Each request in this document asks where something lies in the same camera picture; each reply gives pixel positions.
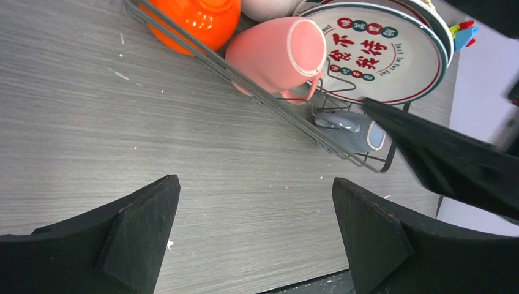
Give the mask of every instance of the gray wooden surface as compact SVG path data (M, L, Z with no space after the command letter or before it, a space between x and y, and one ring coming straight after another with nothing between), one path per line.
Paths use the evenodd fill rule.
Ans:
M411 111L448 124L456 69ZM121 0L0 0L0 234L172 173L181 200L156 293L257 293L347 268L335 176L429 216L438 199L400 157L376 175L320 150Z

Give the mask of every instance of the plate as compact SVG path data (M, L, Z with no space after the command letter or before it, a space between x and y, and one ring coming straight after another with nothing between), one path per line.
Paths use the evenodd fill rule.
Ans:
M334 3L344 3L344 2L353 2L351 0L304 0L302 1L295 9L293 16L299 16L302 13L325 4L334 4ZM364 3L376 4L381 6L386 6L391 9L395 9L401 11L405 14L408 14L417 20L421 21L423 24L427 25L429 28L436 33L438 38L441 40L443 45L447 50L448 55L448 63L447 67L450 65L452 57L454 55L454 41L452 39L452 34L450 33L450 29L445 23L445 21L427 4L423 3L420 0L364 0Z
M362 97L407 103L434 90L445 74L442 42L420 21L397 10L344 2L301 16L323 30L328 50L323 91L332 97L356 104Z

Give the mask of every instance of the orange cup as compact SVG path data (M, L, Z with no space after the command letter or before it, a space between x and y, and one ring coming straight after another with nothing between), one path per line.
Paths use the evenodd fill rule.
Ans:
M150 0L150 3L213 51L217 51L229 41L238 26L241 12L241 0ZM171 32L179 35L148 9L142 5L140 8ZM193 55L151 24L148 26L160 41L174 51Z

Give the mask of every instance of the gray mug handle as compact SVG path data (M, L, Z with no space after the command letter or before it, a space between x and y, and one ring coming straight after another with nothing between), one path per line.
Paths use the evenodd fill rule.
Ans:
M315 115L315 123L321 127L326 127L327 125L331 125L329 127L339 127L352 133L358 133L360 131L360 124L358 122L328 112L321 112Z

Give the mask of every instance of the gray mug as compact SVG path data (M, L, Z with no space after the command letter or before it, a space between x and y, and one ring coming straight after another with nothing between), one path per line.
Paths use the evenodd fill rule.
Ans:
M378 151L386 140L386 132L369 116L360 113L343 110L321 112L315 116L315 124L352 153Z

